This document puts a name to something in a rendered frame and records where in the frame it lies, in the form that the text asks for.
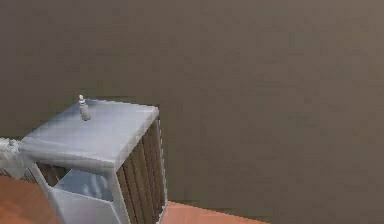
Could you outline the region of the white bedside cabinet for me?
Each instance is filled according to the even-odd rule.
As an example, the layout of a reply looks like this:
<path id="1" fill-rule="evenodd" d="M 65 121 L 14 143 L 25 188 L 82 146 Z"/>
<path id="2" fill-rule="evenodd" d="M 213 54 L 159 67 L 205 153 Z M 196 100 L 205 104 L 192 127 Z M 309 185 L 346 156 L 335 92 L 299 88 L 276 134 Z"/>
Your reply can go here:
<path id="1" fill-rule="evenodd" d="M 168 205 L 156 106 L 87 99 L 19 143 L 62 224 L 161 224 Z"/>

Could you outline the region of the small grey bottle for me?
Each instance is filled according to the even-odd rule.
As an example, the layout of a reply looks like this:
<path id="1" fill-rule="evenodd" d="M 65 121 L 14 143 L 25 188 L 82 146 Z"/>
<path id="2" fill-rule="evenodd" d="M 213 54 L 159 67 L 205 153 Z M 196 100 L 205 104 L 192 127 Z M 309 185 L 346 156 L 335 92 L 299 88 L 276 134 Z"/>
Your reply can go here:
<path id="1" fill-rule="evenodd" d="M 88 121 L 91 119 L 88 105 L 86 104 L 86 100 L 82 95 L 79 96 L 79 110 L 83 121 Z"/>

